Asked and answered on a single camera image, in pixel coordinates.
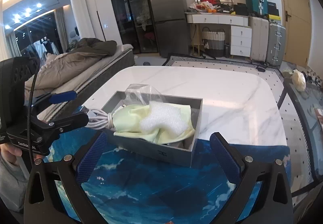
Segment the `human hand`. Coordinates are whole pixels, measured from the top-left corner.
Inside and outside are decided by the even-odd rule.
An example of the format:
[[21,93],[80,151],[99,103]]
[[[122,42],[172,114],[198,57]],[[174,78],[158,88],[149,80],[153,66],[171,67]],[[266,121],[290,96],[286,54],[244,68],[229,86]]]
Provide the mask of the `human hand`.
[[[16,156],[22,155],[22,150],[20,148],[15,147],[11,143],[0,144],[0,152],[2,153],[3,158],[11,164],[18,166]],[[34,160],[37,158],[43,158],[41,155],[34,155]]]

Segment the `white foam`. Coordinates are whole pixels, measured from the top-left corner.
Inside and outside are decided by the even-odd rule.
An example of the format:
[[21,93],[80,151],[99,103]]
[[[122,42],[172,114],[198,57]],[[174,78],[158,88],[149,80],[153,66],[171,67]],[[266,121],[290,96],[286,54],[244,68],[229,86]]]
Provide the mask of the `white foam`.
[[162,128],[174,136],[179,136],[188,128],[181,117],[180,108],[156,101],[151,101],[149,105],[149,115],[140,121],[142,132],[149,133],[156,128]]

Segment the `open box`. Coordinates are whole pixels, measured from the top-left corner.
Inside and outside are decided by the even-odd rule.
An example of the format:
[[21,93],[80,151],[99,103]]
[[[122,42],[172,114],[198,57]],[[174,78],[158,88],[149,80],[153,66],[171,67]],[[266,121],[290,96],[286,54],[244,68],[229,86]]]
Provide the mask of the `open box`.
[[[145,95],[147,99],[149,99],[149,94],[142,94],[143,97],[145,97]],[[184,148],[151,143],[139,138],[116,136],[113,134],[113,131],[105,129],[108,141],[143,156],[190,167],[192,165],[196,141],[200,131],[203,99],[169,95],[163,95],[163,97],[168,103],[191,106],[191,121],[195,133],[192,137],[183,140]],[[118,107],[124,104],[125,98],[126,94],[124,91],[117,91],[105,104],[102,110],[106,113],[114,112]]]

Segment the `white marble table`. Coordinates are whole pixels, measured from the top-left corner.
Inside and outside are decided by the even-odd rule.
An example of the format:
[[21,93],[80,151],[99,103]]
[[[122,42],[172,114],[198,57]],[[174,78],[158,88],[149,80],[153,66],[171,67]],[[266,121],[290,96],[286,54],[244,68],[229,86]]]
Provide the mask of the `white marble table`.
[[209,140],[212,133],[220,132],[234,144],[287,145],[271,89],[258,76],[205,68],[134,66],[113,76],[84,105],[101,109],[116,91],[125,91],[130,84],[149,84],[164,95],[203,98],[200,139]]

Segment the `door handle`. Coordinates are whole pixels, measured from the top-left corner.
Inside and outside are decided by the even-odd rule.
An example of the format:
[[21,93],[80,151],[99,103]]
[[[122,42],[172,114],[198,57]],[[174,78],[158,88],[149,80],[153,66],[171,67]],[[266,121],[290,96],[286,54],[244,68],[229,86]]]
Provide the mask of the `door handle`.
[[292,16],[289,15],[287,11],[285,11],[285,19],[286,19],[286,22],[288,22],[288,17],[292,17]]

